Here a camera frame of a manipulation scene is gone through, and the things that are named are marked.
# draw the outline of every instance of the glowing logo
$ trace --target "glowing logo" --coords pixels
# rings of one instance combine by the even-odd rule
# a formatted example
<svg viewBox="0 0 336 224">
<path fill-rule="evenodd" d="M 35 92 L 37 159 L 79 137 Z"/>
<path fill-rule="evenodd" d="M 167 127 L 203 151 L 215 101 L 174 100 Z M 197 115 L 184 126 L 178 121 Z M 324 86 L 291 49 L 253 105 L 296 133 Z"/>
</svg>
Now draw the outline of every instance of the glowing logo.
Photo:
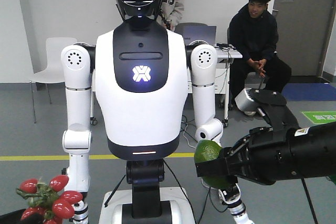
<svg viewBox="0 0 336 224">
<path fill-rule="evenodd" d="M 148 66 L 135 66 L 133 68 L 133 80 L 136 82 L 139 82 L 141 80 L 143 81 L 149 81 L 151 80 L 151 76 L 149 72 L 151 71 L 151 68 Z"/>
</svg>

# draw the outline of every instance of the black hoodie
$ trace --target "black hoodie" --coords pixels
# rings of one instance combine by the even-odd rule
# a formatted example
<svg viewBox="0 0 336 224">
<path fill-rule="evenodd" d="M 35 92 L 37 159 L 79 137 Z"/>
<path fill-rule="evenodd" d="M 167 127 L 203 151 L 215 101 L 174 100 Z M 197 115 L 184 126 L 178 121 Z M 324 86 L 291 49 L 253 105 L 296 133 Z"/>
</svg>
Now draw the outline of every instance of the black hoodie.
<svg viewBox="0 0 336 224">
<path fill-rule="evenodd" d="M 237 48 L 245 61 L 250 58 L 270 60 L 279 38 L 277 22 L 267 10 L 258 18 L 251 18 L 247 5 L 230 22 L 230 44 Z"/>
</svg>

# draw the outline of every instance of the green avocado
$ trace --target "green avocado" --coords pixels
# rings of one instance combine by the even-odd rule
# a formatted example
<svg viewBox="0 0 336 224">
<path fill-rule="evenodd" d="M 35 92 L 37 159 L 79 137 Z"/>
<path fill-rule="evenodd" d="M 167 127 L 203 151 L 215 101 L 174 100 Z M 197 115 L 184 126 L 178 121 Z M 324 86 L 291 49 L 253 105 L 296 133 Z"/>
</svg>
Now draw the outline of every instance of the green avocado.
<svg viewBox="0 0 336 224">
<path fill-rule="evenodd" d="M 216 142 L 211 140 L 200 140 L 197 144 L 194 153 L 194 162 L 200 163 L 205 161 L 210 161 L 218 158 L 219 152 L 222 147 L 220 147 Z M 225 189 L 230 186 L 225 176 L 205 176 L 202 177 L 204 182 L 210 187 L 216 189 Z"/>
</svg>

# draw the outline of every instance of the door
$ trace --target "door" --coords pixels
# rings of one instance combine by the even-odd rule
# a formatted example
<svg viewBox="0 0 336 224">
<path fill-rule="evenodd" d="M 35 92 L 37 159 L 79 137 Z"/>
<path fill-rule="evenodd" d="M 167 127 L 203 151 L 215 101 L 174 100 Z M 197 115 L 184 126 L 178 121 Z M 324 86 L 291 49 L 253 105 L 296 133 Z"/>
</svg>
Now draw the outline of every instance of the door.
<svg viewBox="0 0 336 224">
<path fill-rule="evenodd" d="M 274 0 L 278 56 L 293 76 L 318 76 L 323 66 L 334 0 Z"/>
</svg>

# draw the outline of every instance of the white hoodie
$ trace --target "white hoodie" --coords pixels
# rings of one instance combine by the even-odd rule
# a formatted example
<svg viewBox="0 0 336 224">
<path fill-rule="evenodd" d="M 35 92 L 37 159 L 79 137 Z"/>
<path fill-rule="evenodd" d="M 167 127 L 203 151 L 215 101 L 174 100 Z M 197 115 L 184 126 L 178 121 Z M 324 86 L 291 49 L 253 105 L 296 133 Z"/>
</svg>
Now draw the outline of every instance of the white hoodie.
<svg viewBox="0 0 336 224">
<path fill-rule="evenodd" d="M 184 0 L 162 0 L 161 10 L 165 19 L 171 23 L 173 31 L 176 25 L 181 22 L 184 12 Z M 157 18 L 157 22 L 164 25 L 160 16 Z"/>
</svg>

